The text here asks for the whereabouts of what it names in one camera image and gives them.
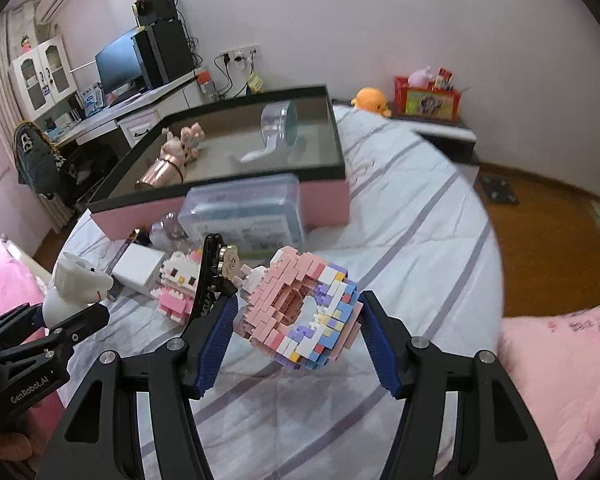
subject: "striped tablecloth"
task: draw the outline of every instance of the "striped tablecloth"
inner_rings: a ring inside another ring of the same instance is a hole
[[[495,350],[503,288],[500,253],[480,200],[456,167],[409,124],[335,107],[350,181],[351,222],[308,234],[306,249],[349,269],[390,316],[443,351]],[[111,242],[85,213],[65,251],[106,267]],[[71,399],[98,355],[152,351],[182,327],[129,290],[109,325],[76,347]],[[139,396],[147,479],[160,478],[148,397]],[[379,386],[360,336],[337,362],[285,370],[234,336],[216,386],[193,410],[216,479],[377,479],[402,403]],[[448,394],[436,471],[450,459],[456,396]]]

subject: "metal screw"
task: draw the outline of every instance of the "metal screw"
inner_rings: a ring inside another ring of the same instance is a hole
[[[167,348],[173,352],[176,350],[180,350],[184,347],[184,339],[180,339],[179,337],[174,337],[173,339],[169,339],[167,342]]]
[[[482,361],[483,363],[490,365],[491,363],[496,361],[496,356],[488,350],[483,350],[478,354],[478,359],[480,359],[480,361]]]
[[[429,346],[429,340],[426,337],[421,335],[417,335],[411,338],[411,344],[415,348],[419,348],[420,350],[424,350],[427,346]]]
[[[107,350],[106,352],[100,354],[99,359],[102,364],[108,365],[116,360],[116,353],[112,352],[111,350]]]

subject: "orange plush toy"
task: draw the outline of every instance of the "orange plush toy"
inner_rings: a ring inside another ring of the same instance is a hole
[[[391,117],[391,110],[386,106],[386,95],[377,88],[363,88],[351,104],[359,110]]]

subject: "desk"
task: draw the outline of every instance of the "desk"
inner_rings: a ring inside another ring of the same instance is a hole
[[[351,186],[351,222],[319,228],[305,249],[349,269],[389,316],[441,350],[473,356],[496,348],[503,307],[502,265],[480,199],[456,166],[403,121],[335,107]],[[104,269],[122,240],[109,240],[85,213],[63,251]],[[75,348],[65,404],[98,355],[149,352],[183,327],[129,289],[108,303],[109,325]],[[139,394],[144,474],[160,478]],[[453,449],[457,395],[447,394],[438,470]],[[403,404],[378,383],[359,336],[318,371],[286,370],[237,336],[215,387],[192,408],[214,477],[377,479]]]
[[[74,140],[85,144],[99,136],[122,128],[131,147],[167,115],[202,104],[202,96],[195,81],[195,72],[139,96],[92,115],[54,140],[62,148]]]

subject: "monitor screen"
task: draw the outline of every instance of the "monitor screen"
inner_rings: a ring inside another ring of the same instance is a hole
[[[132,40],[136,31],[136,28],[132,28],[96,55],[102,91],[105,94],[109,94],[123,84],[142,77],[140,63]]]

